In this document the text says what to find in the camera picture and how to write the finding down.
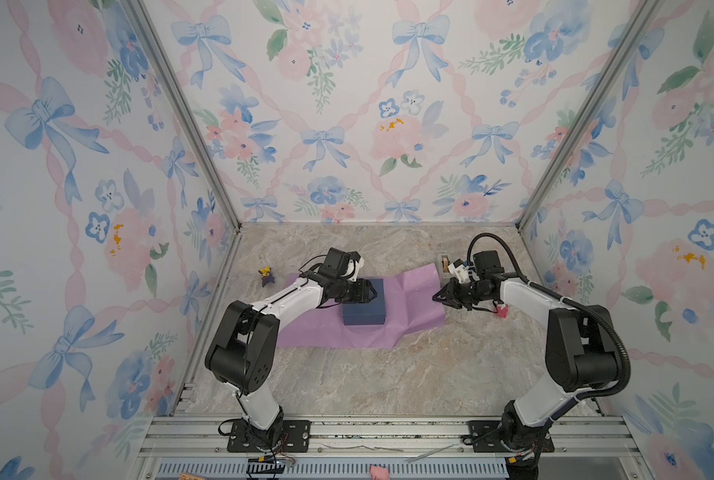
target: metal bracket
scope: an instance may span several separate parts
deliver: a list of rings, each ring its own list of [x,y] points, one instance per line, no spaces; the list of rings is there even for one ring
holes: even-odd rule
[[[283,420],[283,446],[286,453],[306,453],[309,450],[309,420]],[[269,447],[257,445],[255,438],[250,435],[247,422],[232,422],[232,431],[229,433],[227,452],[248,453],[264,452]]]
[[[498,428],[499,423],[501,423],[500,420],[470,420],[467,423],[469,426],[469,436],[471,438],[477,438],[480,435],[492,432]],[[483,438],[471,446],[475,453],[510,452],[510,450],[496,438]],[[546,441],[544,442],[543,452],[554,452],[554,443],[549,434],[547,434]]]

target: metal corner post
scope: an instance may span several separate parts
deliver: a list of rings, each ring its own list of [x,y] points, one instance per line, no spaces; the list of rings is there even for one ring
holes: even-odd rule
[[[538,212],[544,197],[551,189],[557,176],[562,172],[563,167],[568,162],[568,158],[578,146],[579,141],[584,136],[587,126],[594,119],[602,103],[610,94],[614,82],[624,71],[631,56],[637,50],[643,37],[648,32],[648,26],[653,21],[654,16],[662,5],[662,0],[642,0],[630,19],[627,27],[621,35],[621,41],[613,50],[608,61],[600,72],[600,80],[594,85],[587,99],[582,104],[578,115],[573,122],[568,136],[558,147],[552,162],[538,181],[536,190],[531,195],[527,206],[517,219],[517,229],[522,232],[529,220]]]
[[[176,115],[181,120],[184,129],[183,133],[195,152],[199,166],[203,168],[207,176],[208,184],[213,189],[218,204],[229,219],[234,233],[237,234],[239,232],[237,213],[232,208],[227,189],[223,187],[221,176],[216,169],[216,165],[211,160],[203,138],[199,134],[197,122],[194,120],[191,110],[189,110],[187,98],[178,84],[176,73],[172,69],[165,50],[162,48],[160,37],[151,22],[146,6],[143,5],[142,0],[121,0],[120,3],[128,18],[130,18],[133,29],[138,33],[146,55],[149,57],[160,79],[162,90],[166,92],[173,110],[176,111]]]

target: gray stone surface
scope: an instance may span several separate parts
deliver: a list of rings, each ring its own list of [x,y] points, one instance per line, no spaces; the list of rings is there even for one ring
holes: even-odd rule
[[[538,279],[514,227],[290,224],[243,230],[221,312],[234,300],[253,302],[281,290],[288,274],[331,246],[360,252],[361,274],[391,276],[434,263],[438,254],[464,257],[471,238],[489,231],[506,240],[529,278]],[[506,252],[494,240],[479,240],[475,252],[492,249],[510,271]],[[262,288],[257,270],[265,265],[277,283]],[[390,350],[277,349],[268,380],[276,400],[289,414],[501,415],[509,400],[540,377],[544,331],[516,309],[506,320],[445,310],[442,328],[407,335]],[[229,389],[205,369],[198,369],[187,411],[240,412]],[[572,411],[593,414],[587,407]]]

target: light blue slotted panel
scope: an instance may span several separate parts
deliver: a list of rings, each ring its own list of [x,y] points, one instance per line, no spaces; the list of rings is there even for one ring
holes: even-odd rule
[[[509,478],[504,458],[422,458],[407,463],[402,458],[296,458],[294,466],[277,475],[280,479],[308,480],[315,478],[364,479],[370,466],[389,469],[389,476],[397,478]],[[273,466],[250,464],[254,478],[271,478],[263,472]],[[179,478],[191,473],[208,480],[247,478],[246,458],[163,458],[157,480]]]

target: robotic arm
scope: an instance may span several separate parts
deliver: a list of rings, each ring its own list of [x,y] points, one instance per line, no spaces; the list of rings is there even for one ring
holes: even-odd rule
[[[505,274],[495,250],[479,252],[471,262],[475,242],[483,236],[504,246],[516,272]],[[627,351],[605,308],[584,306],[528,280],[508,245],[496,235],[477,235],[469,245],[467,264],[457,260],[449,270],[455,278],[433,296],[434,301],[467,310],[487,310],[476,306],[482,301],[507,303],[547,332],[544,375],[525,395],[506,405],[498,428],[485,435],[500,439],[515,452],[533,447],[533,461],[511,460],[516,466],[532,467],[554,421],[584,398],[610,396],[624,389],[631,368]],[[485,436],[468,438],[469,444]]]
[[[291,286],[269,298],[249,305],[232,302],[205,356],[205,367],[235,392],[249,437],[273,452],[280,444],[283,409],[266,379],[272,370],[277,332],[307,310],[323,308],[327,300],[367,303],[376,297],[370,280],[358,278],[365,264],[360,254],[331,248],[321,256],[325,257],[321,264],[314,264]]]

